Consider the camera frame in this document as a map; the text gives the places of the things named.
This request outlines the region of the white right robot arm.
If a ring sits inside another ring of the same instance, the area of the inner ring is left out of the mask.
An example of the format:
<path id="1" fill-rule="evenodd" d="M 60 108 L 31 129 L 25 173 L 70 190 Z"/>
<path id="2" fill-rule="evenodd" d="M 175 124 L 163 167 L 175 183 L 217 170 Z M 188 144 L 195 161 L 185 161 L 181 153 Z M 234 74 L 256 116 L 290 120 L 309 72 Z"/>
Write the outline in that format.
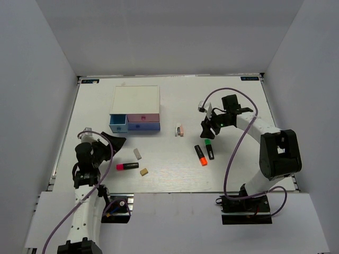
<path id="1" fill-rule="evenodd" d="M 257 108 L 241 107 L 236 95 L 222 98 L 224 109 L 215 113 L 211 103 L 201 101 L 199 112 L 205 113 L 201 122 L 203 139 L 214 139 L 222 128 L 234 126 L 243 131 L 231 154 L 226 170 L 230 171 L 233 159 L 246 135 L 251 136 L 260 145 L 259 170 L 244 183 L 234 200 L 239 200 L 240 207 L 251 211 L 258 205 L 258 197 L 274 190 L 282 179 L 301 171 L 302 162 L 295 131 L 281 130 L 258 116 Z"/>

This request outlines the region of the pink cap black highlighter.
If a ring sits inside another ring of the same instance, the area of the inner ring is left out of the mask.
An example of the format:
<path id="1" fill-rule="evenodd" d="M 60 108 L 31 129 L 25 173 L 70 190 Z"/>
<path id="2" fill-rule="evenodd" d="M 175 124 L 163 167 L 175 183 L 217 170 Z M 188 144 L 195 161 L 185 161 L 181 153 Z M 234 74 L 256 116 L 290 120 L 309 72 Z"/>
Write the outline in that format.
<path id="1" fill-rule="evenodd" d="M 130 170 L 130 169 L 137 169 L 139 168 L 138 162 L 126 163 L 126 164 L 117 164 L 116 170 L 123 171 L 123 170 Z"/>

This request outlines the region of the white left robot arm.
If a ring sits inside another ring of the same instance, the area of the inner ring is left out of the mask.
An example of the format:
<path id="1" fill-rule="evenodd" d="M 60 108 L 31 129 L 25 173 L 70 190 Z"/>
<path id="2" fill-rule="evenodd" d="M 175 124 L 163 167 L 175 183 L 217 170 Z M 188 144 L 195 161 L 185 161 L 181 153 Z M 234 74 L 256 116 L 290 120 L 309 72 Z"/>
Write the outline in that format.
<path id="1" fill-rule="evenodd" d="M 66 243 L 60 245 L 58 253 L 102 253 L 99 247 L 101 220 L 104 211 L 112 205 L 112 198 L 103 179 L 108 171 L 101 176 L 100 165 L 109 162 L 111 168 L 113 156 L 126 142 L 124 137 L 114 137 L 105 132 L 99 133 L 107 144 L 94 139 L 94 131 L 81 132 L 81 142 L 75 147 L 77 163 L 72 169 L 75 189 L 75 207 L 69 212 L 72 223 Z"/>

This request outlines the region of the small white pink stapler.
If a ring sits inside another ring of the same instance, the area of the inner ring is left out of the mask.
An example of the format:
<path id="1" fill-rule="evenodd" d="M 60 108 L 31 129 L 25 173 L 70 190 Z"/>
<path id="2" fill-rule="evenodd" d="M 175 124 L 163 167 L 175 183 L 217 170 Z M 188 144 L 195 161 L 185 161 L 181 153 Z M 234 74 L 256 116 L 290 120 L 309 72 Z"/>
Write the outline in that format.
<path id="1" fill-rule="evenodd" d="M 184 136 L 184 130 L 183 125 L 181 123 L 177 123 L 175 127 L 175 136 L 176 137 L 183 137 Z"/>

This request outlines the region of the orange cap black highlighter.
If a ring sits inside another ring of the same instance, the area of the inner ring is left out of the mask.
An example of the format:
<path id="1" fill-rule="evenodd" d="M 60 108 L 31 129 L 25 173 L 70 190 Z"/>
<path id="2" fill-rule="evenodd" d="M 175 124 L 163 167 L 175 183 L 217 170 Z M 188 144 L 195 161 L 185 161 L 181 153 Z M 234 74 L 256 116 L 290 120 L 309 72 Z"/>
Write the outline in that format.
<path id="1" fill-rule="evenodd" d="M 197 153 L 197 156 L 199 158 L 200 164 L 202 166 L 206 166 L 208 164 L 208 162 L 207 162 L 207 160 L 206 160 L 206 158 L 205 158 L 205 156 L 204 156 L 200 146 L 199 145 L 195 145 L 194 149 L 195 149 L 195 151 Z"/>

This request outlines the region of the light blue small drawer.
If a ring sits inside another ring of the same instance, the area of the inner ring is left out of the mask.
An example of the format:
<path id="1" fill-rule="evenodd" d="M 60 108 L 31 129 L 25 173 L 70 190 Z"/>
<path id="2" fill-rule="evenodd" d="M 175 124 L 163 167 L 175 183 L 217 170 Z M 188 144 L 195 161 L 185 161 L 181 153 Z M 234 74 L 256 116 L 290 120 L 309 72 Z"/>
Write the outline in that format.
<path id="1" fill-rule="evenodd" d="M 125 114 L 111 114 L 109 127 L 113 133 L 128 132 L 128 118 Z"/>

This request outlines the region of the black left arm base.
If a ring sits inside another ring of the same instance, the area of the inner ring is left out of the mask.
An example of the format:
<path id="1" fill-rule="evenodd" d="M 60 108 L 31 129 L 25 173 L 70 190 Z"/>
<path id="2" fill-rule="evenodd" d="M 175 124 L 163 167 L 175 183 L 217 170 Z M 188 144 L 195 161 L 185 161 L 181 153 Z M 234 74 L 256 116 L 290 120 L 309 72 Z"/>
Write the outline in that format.
<path id="1" fill-rule="evenodd" d="M 104 209 L 101 223 L 127 224 L 131 218 L 134 194 L 114 194 L 109 196 L 109 203 Z"/>

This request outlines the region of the green cap black highlighter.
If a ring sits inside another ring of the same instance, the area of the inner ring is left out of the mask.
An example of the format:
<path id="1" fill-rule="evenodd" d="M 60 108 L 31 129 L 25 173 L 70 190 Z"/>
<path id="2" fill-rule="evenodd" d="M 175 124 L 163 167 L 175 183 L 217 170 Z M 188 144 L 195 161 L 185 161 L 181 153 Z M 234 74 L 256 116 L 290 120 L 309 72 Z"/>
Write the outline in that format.
<path id="1" fill-rule="evenodd" d="M 204 143 L 205 143 L 205 147 L 206 147 L 209 159 L 210 160 L 214 160 L 215 156 L 214 156 L 214 152 L 213 152 L 211 141 L 209 139 L 205 139 Z"/>

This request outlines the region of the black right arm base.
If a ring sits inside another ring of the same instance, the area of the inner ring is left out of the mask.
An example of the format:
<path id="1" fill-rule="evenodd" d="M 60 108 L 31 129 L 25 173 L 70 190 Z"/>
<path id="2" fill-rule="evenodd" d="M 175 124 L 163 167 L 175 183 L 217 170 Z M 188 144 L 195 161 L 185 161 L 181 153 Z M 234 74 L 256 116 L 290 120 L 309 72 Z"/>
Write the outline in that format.
<path id="1" fill-rule="evenodd" d="M 221 207 L 223 225 L 272 224 L 267 196 L 232 201 L 225 196 L 216 199 Z"/>

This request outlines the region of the pink drawer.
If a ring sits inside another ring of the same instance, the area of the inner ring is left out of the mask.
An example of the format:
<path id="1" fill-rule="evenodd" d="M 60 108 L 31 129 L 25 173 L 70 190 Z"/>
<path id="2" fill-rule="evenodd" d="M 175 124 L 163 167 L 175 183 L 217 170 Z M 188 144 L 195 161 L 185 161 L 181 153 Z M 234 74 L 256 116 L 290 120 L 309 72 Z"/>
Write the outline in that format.
<path id="1" fill-rule="evenodd" d="M 152 114 L 127 114 L 127 118 L 129 122 L 137 123 L 137 122 L 159 122 L 160 114 L 152 113 Z"/>

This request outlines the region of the purple blue drawer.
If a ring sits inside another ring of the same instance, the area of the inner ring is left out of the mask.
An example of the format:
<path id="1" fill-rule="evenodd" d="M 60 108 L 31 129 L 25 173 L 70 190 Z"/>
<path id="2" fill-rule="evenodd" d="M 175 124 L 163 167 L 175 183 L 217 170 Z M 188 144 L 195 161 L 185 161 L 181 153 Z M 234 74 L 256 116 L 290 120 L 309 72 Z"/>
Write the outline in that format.
<path id="1" fill-rule="evenodd" d="M 129 131 L 160 131 L 159 122 L 129 122 Z"/>

